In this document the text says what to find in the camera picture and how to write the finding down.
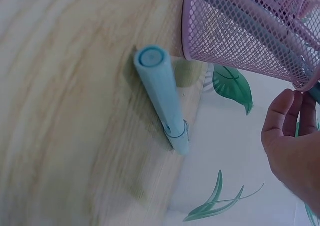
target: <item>light blue marker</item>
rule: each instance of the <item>light blue marker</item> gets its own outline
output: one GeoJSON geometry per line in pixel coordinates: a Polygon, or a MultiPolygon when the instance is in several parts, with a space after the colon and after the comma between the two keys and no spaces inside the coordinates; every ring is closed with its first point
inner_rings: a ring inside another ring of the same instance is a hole
{"type": "Polygon", "coordinates": [[[134,64],[172,147],[186,155],[189,128],[182,115],[170,55],[157,45],[148,45],[135,54],[134,64]]]}

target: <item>leaf pattern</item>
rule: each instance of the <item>leaf pattern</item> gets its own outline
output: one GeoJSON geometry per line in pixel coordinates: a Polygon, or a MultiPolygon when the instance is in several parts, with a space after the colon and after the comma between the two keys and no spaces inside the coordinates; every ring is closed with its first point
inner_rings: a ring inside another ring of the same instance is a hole
{"type": "Polygon", "coordinates": [[[222,171],[220,170],[216,184],[215,184],[215,188],[214,188],[213,193],[210,196],[210,198],[203,205],[192,210],[183,221],[188,222],[188,221],[200,220],[200,219],[220,215],[220,214],[228,211],[229,209],[231,209],[239,200],[247,199],[247,198],[255,195],[256,193],[258,193],[263,188],[264,185],[265,185],[265,182],[263,182],[263,184],[259,190],[257,190],[253,194],[250,194],[249,196],[241,198],[241,195],[245,189],[245,186],[242,186],[239,193],[237,194],[237,196],[234,199],[219,200],[220,194],[222,192],[222,187],[223,187],[223,175],[222,175],[222,171]],[[226,203],[226,202],[230,202],[230,203],[223,206],[223,207],[214,209],[216,204],[226,203]]]}
{"type": "Polygon", "coordinates": [[[243,105],[246,115],[251,112],[254,104],[250,85],[239,70],[215,64],[212,82],[220,96],[243,105]]]}

